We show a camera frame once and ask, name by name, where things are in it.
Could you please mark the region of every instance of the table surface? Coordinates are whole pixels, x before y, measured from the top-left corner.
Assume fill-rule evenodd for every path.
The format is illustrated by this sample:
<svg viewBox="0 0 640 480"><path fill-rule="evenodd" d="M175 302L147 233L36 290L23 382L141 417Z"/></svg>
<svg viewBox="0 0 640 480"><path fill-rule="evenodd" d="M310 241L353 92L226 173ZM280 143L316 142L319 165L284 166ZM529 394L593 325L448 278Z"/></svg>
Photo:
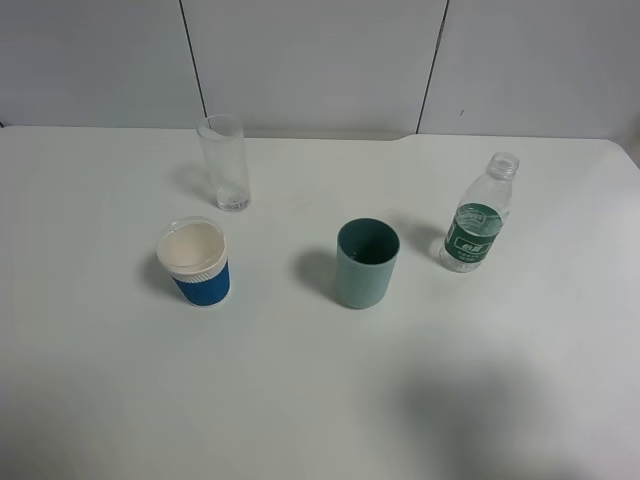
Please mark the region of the table surface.
<svg viewBox="0 0 640 480"><path fill-rule="evenodd" d="M640 171L620 147L247 145L253 204L225 214L195 132L0 130L2 478L640 476ZM496 151L521 159L512 214L479 270L446 271L438 242ZM211 309L154 258L191 215L229 242ZM350 310L335 239L365 216L402 245L385 299Z"/></svg>

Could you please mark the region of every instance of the cup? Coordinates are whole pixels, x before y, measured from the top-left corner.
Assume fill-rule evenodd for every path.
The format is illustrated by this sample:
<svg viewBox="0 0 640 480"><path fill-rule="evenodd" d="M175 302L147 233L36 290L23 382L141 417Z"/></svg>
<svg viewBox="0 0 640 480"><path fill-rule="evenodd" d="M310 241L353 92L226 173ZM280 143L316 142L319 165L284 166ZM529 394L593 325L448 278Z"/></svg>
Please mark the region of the cup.
<svg viewBox="0 0 640 480"><path fill-rule="evenodd" d="M193 305L216 305L229 293L227 244L215 222L189 217L171 223L160 233L156 255Z"/></svg>
<svg viewBox="0 0 640 480"><path fill-rule="evenodd" d="M231 115L213 115L202 120L197 131L218 208L244 210L251 191L242 122Z"/></svg>
<svg viewBox="0 0 640 480"><path fill-rule="evenodd" d="M368 308L384 297L396 263L400 239L386 223L358 218L338 233L336 292L352 308Z"/></svg>

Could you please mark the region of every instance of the plastic water bottle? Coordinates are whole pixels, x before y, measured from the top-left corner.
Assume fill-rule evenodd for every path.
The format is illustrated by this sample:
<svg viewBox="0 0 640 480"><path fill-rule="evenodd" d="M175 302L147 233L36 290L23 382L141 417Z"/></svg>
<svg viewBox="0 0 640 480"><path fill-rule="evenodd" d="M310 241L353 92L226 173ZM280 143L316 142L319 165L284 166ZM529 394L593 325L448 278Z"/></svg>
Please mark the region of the plastic water bottle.
<svg viewBox="0 0 640 480"><path fill-rule="evenodd" d="M496 153L483 175L467 189L440 250L440 263L454 272L478 268L511 208L511 188L520 161L510 153Z"/></svg>

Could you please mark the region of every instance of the paper cup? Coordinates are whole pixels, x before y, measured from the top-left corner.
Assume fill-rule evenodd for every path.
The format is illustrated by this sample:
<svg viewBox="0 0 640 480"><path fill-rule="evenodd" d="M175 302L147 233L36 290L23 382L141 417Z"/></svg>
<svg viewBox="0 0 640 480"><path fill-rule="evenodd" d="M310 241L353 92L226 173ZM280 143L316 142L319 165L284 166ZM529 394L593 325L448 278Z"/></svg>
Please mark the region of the paper cup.
<svg viewBox="0 0 640 480"><path fill-rule="evenodd" d="M193 305L216 305L229 293L227 244L215 222L204 217L173 222L160 234L156 255Z"/></svg>

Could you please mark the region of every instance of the clear drinking glass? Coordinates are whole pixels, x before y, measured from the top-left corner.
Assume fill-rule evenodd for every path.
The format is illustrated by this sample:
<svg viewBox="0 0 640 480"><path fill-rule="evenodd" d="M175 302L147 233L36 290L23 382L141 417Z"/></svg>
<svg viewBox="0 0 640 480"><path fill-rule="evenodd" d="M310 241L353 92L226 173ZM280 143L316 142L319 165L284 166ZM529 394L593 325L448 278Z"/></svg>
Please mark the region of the clear drinking glass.
<svg viewBox="0 0 640 480"><path fill-rule="evenodd" d="M231 115L213 115L198 125L198 138L218 207L239 212L251 203L242 123Z"/></svg>

